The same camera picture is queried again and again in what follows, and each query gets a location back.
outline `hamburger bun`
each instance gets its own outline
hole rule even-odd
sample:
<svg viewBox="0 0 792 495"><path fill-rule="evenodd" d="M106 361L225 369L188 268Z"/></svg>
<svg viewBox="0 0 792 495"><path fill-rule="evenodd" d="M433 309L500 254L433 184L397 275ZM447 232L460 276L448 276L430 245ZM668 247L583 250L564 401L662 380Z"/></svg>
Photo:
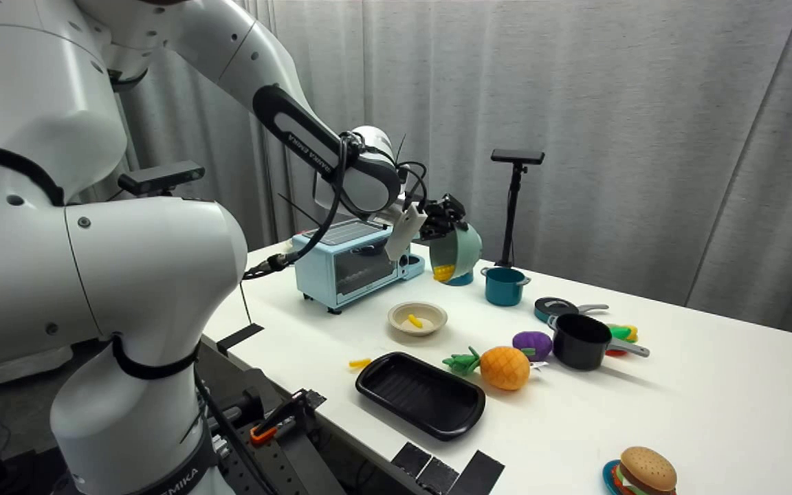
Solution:
<svg viewBox="0 0 792 495"><path fill-rule="evenodd" d="M647 495L672 495L677 486L674 466L650 448L626 448L619 458L619 471Z"/></svg>

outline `pot handle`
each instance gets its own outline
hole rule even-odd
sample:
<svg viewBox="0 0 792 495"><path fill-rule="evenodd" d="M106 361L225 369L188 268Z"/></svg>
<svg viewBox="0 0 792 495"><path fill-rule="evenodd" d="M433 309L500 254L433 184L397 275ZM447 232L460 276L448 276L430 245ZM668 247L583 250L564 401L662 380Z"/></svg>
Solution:
<svg viewBox="0 0 792 495"><path fill-rule="evenodd" d="M594 309L610 309L610 307L606 304L583 304L582 306L576 307L576 312L585 314Z"/></svg>
<svg viewBox="0 0 792 495"><path fill-rule="evenodd" d="M614 338L610 341L610 344L607 344L607 351L610 350L631 352L632 354L637 354L642 358L650 357L650 350L648 350L646 347L641 347L637 344L631 344L631 342L619 340L618 338Z"/></svg>

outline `beige bowl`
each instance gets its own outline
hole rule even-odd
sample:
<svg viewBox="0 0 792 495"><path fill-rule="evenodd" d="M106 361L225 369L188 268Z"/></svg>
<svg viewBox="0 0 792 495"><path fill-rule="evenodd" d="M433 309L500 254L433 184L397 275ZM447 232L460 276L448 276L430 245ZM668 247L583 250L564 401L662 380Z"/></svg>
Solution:
<svg viewBox="0 0 792 495"><path fill-rule="evenodd" d="M414 314L423 327L417 328L408 319L409 314ZM413 336L424 336L442 328L448 322L448 313L435 304L416 301L403 302L390 308L390 313L387 313L387 320L389 320L390 326L396 330Z"/></svg>

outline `white curtain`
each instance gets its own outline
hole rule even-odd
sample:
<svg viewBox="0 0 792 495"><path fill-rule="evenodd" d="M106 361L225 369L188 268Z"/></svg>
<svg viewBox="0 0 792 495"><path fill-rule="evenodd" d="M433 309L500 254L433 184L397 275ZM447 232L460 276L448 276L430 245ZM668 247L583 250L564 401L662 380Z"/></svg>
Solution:
<svg viewBox="0 0 792 495"><path fill-rule="evenodd" d="M491 151L544 150L519 266L792 330L792 0L242 4L330 127L406 135L400 157L466 205L486 257L509 183ZM276 193L314 210L311 169L155 57L122 97L138 166L207 166L186 194L222 201L252 248L307 228Z"/></svg>

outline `purple toy fruit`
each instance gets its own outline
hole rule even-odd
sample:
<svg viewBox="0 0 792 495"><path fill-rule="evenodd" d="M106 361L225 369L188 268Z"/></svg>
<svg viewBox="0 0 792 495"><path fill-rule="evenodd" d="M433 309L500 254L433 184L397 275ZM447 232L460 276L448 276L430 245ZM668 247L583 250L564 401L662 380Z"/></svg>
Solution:
<svg viewBox="0 0 792 495"><path fill-rule="evenodd" d="M521 332L512 338L512 347L534 349L536 352L528 360L542 361L552 352L552 339L543 332Z"/></svg>

